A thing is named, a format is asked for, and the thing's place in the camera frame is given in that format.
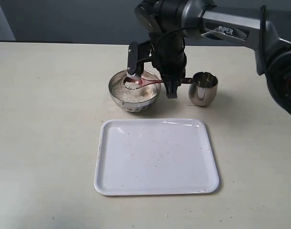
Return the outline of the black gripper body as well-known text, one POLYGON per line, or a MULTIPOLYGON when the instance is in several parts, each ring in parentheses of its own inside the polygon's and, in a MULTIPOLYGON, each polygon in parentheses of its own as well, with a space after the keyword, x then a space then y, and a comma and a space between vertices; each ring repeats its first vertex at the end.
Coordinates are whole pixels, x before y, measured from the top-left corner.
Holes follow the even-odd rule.
POLYGON ((185 41, 180 35, 166 35, 153 45, 152 61, 163 81, 179 81, 186 76, 185 41))

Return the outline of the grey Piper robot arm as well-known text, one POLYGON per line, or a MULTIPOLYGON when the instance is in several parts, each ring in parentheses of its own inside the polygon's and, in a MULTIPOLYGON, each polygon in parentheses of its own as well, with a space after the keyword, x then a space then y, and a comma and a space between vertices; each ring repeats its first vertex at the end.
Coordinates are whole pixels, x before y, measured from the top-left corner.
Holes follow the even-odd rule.
POLYGON ((258 75, 265 75, 274 101, 291 115, 291 12, 218 7, 211 0, 145 0, 135 15, 149 41, 129 45, 127 75, 140 78, 150 62, 168 98, 186 76, 185 38, 208 37, 250 48, 258 75))

